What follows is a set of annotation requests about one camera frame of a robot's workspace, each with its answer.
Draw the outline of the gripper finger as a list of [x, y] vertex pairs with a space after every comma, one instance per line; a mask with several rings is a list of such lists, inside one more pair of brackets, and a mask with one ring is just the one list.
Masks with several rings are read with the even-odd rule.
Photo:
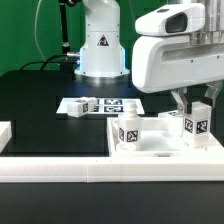
[[204, 95], [204, 100], [212, 108], [215, 107], [216, 98], [218, 97], [220, 91], [222, 90], [222, 87], [223, 87], [222, 80], [207, 83], [207, 90]]
[[187, 101], [185, 97], [186, 93], [186, 88], [177, 88], [171, 91], [171, 94], [177, 103], [177, 110], [182, 115], [192, 113], [192, 104]]

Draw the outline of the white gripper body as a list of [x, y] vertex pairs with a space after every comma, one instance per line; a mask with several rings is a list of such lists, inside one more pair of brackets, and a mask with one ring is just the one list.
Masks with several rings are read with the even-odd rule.
[[224, 41], [192, 46], [188, 35], [142, 36], [132, 53], [132, 82], [145, 93], [224, 79]]

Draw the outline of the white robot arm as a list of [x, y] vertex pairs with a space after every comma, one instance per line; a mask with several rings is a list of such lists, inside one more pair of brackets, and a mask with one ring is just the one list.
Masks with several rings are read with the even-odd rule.
[[128, 73], [144, 93], [170, 90], [178, 109], [193, 107], [184, 97], [189, 86], [205, 84], [209, 106], [224, 82], [224, 0], [177, 0], [135, 21], [139, 35], [132, 68], [125, 68], [120, 45], [120, 9], [115, 0], [83, 0], [86, 40], [80, 49], [79, 79], [110, 82]]

